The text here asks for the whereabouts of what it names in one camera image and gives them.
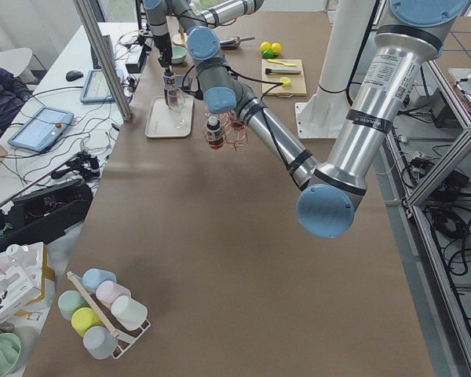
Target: robotic arm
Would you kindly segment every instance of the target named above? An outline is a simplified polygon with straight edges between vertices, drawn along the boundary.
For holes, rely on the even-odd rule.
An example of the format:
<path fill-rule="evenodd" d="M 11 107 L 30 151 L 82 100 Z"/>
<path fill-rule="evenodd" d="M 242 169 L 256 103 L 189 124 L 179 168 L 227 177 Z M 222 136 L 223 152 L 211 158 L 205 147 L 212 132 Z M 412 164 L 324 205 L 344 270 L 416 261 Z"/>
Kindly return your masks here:
<path fill-rule="evenodd" d="M 377 53 L 325 163 L 318 163 L 249 86 L 230 76 L 220 42 L 209 29 L 253 13 L 262 3 L 229 0 L 199 15 L 184 0 L 144 0 L 154 40 L 164 42 L 156 43 L 161 58 L 168 57 L 166 15 L 174 14 L 188 34 L 188 52 L 210 112 L 235 111 L 284 162 L 302 191 L 297 203 L 302 226 L 315 236 L 334 238 L 351 226 L 367 191 L 365 176 L 403 99 L 422 64 L 440 55 L 467 0 L 389 0 L 375 37 Z"/>

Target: person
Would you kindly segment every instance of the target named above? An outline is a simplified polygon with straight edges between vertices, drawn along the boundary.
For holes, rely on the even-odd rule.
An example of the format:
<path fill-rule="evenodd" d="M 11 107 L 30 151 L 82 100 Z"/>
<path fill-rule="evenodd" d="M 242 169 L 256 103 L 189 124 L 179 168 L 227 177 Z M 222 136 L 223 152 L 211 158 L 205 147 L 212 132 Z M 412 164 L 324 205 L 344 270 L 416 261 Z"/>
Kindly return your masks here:
<path fill-rule="evenodd" d="M 30 96 L 30 90 L 20 78 L 0 68 L 0 137 Z"/>

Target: yellow knife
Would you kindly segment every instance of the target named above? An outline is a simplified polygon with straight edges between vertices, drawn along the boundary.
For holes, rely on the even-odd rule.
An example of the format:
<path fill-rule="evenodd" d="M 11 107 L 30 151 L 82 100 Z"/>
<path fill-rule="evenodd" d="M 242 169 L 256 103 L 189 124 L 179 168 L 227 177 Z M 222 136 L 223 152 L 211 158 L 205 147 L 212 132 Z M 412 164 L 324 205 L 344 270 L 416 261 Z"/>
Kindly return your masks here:
<path fill-rule="evenodd" d="M 269 63 L 274 63 L 274 64 L 282 64 L 285 67 L 296 67 L 297 65 L 295 63 L 287 63 L 286 61 L 281 61 L 277 59 L 267 59 Z"/>

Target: tablet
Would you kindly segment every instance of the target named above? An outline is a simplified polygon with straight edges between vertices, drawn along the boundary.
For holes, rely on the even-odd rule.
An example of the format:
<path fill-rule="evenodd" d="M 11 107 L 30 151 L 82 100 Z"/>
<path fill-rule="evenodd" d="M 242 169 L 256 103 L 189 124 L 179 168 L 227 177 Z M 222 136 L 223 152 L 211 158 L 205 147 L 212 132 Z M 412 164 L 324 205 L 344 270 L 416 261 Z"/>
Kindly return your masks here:
<path fill-rule="evenodd" d="M 115 73 L 120 81 L 124 76 L 122 69 L 115 69 Z M 80 101 L 83 104 L 101 104 L 103 102 L 113 102 L 113 96 L 108 88 L 107 80 L 103 71 L 91 69 L 87 73 L 86 82 L 80 94 Z"/>
<path fill-rule="evenodd" d="M 72 120 L 72 112 L 44 106 L 7 143 L 13 147 L 41 152 L 56 142 Z"/>

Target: computer mouse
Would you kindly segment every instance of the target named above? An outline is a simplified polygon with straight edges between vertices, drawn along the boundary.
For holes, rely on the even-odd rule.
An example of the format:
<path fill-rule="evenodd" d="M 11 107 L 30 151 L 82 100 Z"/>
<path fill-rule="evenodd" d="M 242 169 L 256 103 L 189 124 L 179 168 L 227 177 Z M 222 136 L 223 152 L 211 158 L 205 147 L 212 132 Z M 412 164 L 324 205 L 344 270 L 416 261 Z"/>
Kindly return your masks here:
<path fill-rule="evenodd" d="M 69 71 L 66 74 L 66 81 L 75 81 L 76 79 L 80 79 L 83 76 L 84 74 L 80 71 Z"/>

